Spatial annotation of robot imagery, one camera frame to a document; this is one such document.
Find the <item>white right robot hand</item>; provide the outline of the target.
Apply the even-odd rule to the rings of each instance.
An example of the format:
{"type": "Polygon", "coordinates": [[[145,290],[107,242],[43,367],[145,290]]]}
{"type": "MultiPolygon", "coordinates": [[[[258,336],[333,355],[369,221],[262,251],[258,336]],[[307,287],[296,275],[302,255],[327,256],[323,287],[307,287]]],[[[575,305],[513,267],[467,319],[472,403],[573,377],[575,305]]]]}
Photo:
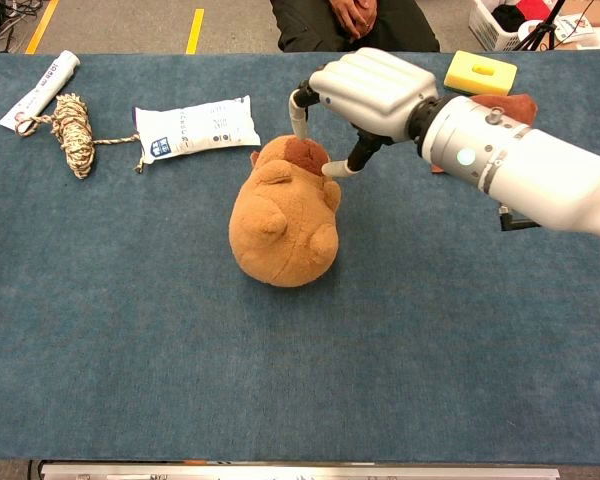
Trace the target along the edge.
{"type": "Polygon", "coordinates": [[[365,47],[313,72],[290,94],[288,108],[293,133],[300,139],[309,137],[308,110],[317,104],[356,128],[358,140],[348,157],[322,166],[325,176],[349,177],[361,171],[382,146],[408,140],[412,113],[438,98],[431,72],[365,47]]]}

